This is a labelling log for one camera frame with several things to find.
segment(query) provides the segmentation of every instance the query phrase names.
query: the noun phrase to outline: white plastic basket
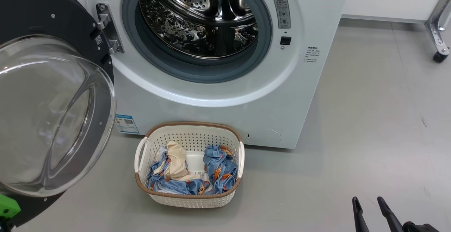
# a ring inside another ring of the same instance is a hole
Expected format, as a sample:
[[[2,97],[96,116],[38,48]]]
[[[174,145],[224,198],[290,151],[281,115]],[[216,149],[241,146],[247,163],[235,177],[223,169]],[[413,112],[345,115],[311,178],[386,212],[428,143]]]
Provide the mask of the white plastic basket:
[[[233,155],[233,161],[238,165],[236,183],[232,189],[215,195],[177,195],[148,189],[146,186],[148,185],[149,168],[156,162],[156,152],[171,140],[181,144],[187,151],[188,168],[204,167],[202,159],[190,158],[190,155],[203,157],[205,148],[211,144],[226,146]],[[164,123],[152,128],[138,145],[135,154],[135,178],[141,190],[163,205],[213,208],[227,205],[232,200],[235,190],[241,182],[244,165],[245,147],[240,135],[232,128],[200,122]]]

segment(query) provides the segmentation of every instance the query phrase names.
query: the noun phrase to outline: brown basket rim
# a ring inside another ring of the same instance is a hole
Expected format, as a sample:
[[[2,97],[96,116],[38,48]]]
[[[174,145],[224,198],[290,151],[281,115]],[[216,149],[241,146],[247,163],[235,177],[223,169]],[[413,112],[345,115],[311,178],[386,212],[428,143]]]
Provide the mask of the brown basket rim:
[[[159,124],[158,126],[154,126],[152,129],[150,129],[147,132],[146,137],[147,138],[150,137],[150,135],[153,132],[155,132],[157,129],[160,129],[160,128],[165,127],[165,126],[209,126],[209,127],[221,128],[221,129],[224,129],[224,130],[231,131],[237,137],[238,141],[242,142],[242,139],[241,139],[240,135],[238,134],[238,132],[236,132],[230,126],[221,125],[221,124],[215,124],[215,123],[196,122],[196,121],[177,121],[177,122],[167,122],[167,123]],[[217,199],[217,198],[226,197],[226,196],[230,195],[232,192],[234,192],[238,188],[238,185],[241,182],[241,177],[238,177],[236,179],[235,185],[232,187],[232,189],[230,189],[230,190],[228,190],[228,191],[226,191],[224,193],[221,193],[221,194],[214,194],[214,195],[182,195],[182,194],[156,192],[154,190],[148,189],[147,187],[145,187],[142,184],[142,182],[140,180],[140,174],[139,173],[135,173],[135,179],[136,179],[136,183],[138,184],[140,189],[143,192],[148,193],[150,195],[161,196],[161,197],[168,197],[168,198],[177,198],[177,199],[196,199],[196,200]]]

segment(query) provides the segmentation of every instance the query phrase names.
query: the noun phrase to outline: basket handle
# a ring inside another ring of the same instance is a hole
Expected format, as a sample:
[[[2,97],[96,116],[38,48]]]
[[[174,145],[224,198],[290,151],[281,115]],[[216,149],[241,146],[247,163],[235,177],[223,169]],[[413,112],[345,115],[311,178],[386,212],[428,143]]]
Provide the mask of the basket handle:
[[[135,172],[136,173],[140,173],[140,171],[142,169],[142,164],[144,163],[144,156],[147,151],[148,144],[149,144],[149,139],[147,137],[144,137],[144,139],[142,139],[140,141],[140,144],[138,144],[138,148],[136,149],[136,153],[135,153]]]
[[[243,176],[243,170],[245,169],[245,145],[240,141],[240,167],[238,168],[238,178]]]

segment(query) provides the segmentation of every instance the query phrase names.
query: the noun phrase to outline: blue satin garment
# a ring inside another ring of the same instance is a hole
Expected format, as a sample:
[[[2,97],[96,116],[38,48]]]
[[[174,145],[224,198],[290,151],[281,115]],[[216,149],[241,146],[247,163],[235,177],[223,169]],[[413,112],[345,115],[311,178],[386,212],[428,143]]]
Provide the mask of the blue satin garment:
[[[232,153],[222,145],[209,145],[205,149],[203,162],[213,189],[205,194],[224,193],[235,185],[238,166],[232,162]]]
[[[202,179],[192,179],[187,181],[166,180],[165,171],[171,163],[171,159],[167,157],[167,148],[161,147],[160,160],[150,166],[148,175],[148,188],[157,192],[166,192],[183,195],[202,195],[209,187],[209,182]],[[163,170],[155,174],[155,170],[165,163]]]

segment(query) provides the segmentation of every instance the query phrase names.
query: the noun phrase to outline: beige cloth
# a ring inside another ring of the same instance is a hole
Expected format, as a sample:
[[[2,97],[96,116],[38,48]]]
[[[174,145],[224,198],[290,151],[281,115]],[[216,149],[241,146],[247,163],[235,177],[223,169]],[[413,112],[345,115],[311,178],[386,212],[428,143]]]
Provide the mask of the beige cloth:
[[[187,181],[200,178],[200,175],[189,175],[186,167],[186,151],[182,145],[175,141],[170,141],[166,147],[168,148],[168,159],[171,159],[169,167],[165,171],[165,179],[173,179],[179,181]],[[155,170],[155,174],[161,172],[164,163]]]

